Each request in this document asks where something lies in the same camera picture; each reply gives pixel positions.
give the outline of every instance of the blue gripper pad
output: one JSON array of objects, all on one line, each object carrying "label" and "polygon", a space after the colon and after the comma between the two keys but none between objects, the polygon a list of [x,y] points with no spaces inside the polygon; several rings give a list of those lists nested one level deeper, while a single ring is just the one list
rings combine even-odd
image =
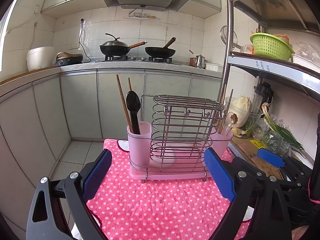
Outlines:
[{"label": "blue gripper pad", "polygon": [[269,152],[266,149],[259,149],[257,156],[277,168],[284,167],[284,161],[282,160],[282,158],[273,154],[272,152]]},{"label": "blue gripper pad", "polygon": [[220,190],[221,195],[230,202],[236,197],[233,180],[219,161],[219,156],[212,148],[204,151],[204,163]]},{"label": "blue gripper pad", "polygon": [[106,176],[112,162],[112,154],[106,150],[102,155],[100,154],[87,175],[82,185],[82,199],[86,203],[89,199],[93,199],[99,189],[104,177]]}]

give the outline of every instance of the window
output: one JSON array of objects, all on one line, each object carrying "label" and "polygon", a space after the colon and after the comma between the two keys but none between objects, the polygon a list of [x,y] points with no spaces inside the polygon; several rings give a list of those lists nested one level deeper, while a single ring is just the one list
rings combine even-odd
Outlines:
[{"label": "window", "polygon": [[2,70],[2,54],[4,46],[4,38],[7,33],[8,23],[12,14],[12,10],[17,0],[14,0],[0,21],[0,71]]}]

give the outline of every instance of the cabbage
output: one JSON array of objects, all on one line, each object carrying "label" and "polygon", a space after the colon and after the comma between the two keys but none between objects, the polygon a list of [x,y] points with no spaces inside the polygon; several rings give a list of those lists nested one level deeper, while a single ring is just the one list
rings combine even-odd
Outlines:
[{"label": "cabbage", "polygon": [[229,112],[233,112],[238,117],[238,122],[232,127],[239,128],[242,127],[248,119],[251,109],[251,101],[249,97],[241,96],[235,99],[229,107]]}]

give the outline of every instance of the pink polka dot cloth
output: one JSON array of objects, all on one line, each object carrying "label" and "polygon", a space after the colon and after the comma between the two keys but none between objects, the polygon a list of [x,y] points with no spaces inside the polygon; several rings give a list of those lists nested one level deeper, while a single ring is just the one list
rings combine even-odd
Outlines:
[{"label": "pink polka dot cloth", "polygon": [[[129,153],[117,140],[106,139],[103,148],[111,151],[112,165],[87,206],[108,239],[209,239],[230,204],[212,178],[142,184],[129,176]],[[231,162],[232,156],[225,151],[222,159]],[[235,239],[242,238],[248,226],[242,223]]]}]

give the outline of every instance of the green plastic basket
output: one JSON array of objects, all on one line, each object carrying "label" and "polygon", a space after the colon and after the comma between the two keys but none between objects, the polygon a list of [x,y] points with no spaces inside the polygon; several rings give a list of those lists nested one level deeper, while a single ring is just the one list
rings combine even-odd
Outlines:
[{"label": "green plastic basket", "polygon": [[254,54],[288,61],[293,50],[280,38],[268,33],[254,33],[250,37]]}]

